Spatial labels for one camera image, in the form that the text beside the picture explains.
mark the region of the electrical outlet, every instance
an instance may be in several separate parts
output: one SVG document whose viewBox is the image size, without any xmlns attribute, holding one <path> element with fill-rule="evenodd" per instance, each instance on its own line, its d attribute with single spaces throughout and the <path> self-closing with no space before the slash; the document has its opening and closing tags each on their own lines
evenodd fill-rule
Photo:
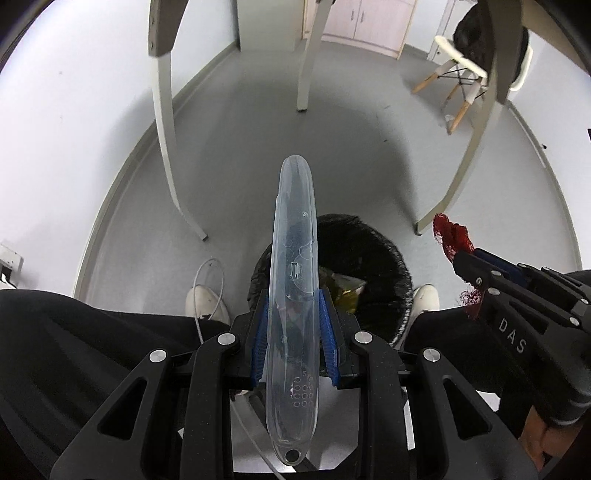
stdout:
<svg viewBox="0 0 591 480">
<path fill-rule="evenodd" d="M 21 271 L 22 257 L 4 244 L 0 244 L 0 264 L 12 270 L 11 275 L 17 275 Z"/>
</svg>

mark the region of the white shoe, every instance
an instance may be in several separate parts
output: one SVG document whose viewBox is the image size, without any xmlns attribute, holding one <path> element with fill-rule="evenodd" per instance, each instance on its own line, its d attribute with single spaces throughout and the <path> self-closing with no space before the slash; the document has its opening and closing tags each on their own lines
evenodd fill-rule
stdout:
<svg viewBox="0 0 591 480">
<path fill-rule="evenodd" d="M 209 320 L 217 320 L 218 322 L 230 325 L 230 314 L 228 309 L 220 301 L 217 306 L 217 310 L 214 312 L 213 309 L 216 307 L 217 300 L 219 297 L 213 292 L 211 288 L 207 288 L 204 285 L 195 286 L 195 302 L 193 303 L 193 289 L 187 293 L 185 299 L 185 315 L 187 317 L 208 318 Z"/>
<path fill-rule="evenodd" d="M 408 323 L 402 336 L 396 345 L 394 345 L 394 348 L 396 350 L 403 350 L 408 333 L 413 327 L 414 321 L 420 314 L 423 312 L 436 312 L 437 310 L 439 310 L 439 294 L 433 285 L 427 283 L 415 289 L 413 292 L 413 308 L 408 316 Z"/>
</svg>

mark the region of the white wall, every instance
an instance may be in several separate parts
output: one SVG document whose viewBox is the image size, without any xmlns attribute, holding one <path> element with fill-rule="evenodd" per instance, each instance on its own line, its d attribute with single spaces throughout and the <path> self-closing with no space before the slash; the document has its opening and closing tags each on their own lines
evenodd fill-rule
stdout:
<svg viewBox="0 0 591 480">
<path fill-rule="evenodd" d="M 0 240 L 21 287 L 70 295 L 117 172 L 154 119 L 148 0 L 56 0 L 0 73 Z M 232 0 L 191 0 L 173 50 L 178 92 L 235 41 Z"/>
<path fill-rule="evenodd" d="M 591 268 L 591 78 L 544 41 L 535 40 L 532 46 L 535 64 L 512 100 L 547 147 L 573 219 L 583 268 Z"/>
<path fill-rule="evenodd" d="M 447 0 L 417 0 L 406 43 L 422 51 L 431 50 Z"/>
</svg>

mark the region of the transparent plastic case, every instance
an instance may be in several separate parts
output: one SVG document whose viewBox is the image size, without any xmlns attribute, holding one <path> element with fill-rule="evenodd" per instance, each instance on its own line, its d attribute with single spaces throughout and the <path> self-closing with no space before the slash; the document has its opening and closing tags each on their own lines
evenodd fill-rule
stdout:
<svg viewBox="0 0 591 480">
<path fill-rule="evenodd" d="M 267 428 L 286 465 L 300 463 L 318 414 L 319 289 L 316 204 L 299 155 L 281 167 L 269 285 Z"/>
</svg>

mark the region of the wall socket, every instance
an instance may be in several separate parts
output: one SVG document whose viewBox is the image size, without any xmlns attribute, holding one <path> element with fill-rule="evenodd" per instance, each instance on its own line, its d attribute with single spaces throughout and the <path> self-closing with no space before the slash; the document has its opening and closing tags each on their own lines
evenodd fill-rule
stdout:
<svg viewBox="0 0 591 480">
<path fill-rule="evenodd" d="M 11 270 L 10 280 L 14 283 L 22 267 L 22 257 L 11 248 L 0 244 L 0 264 Z"/>
</svg>

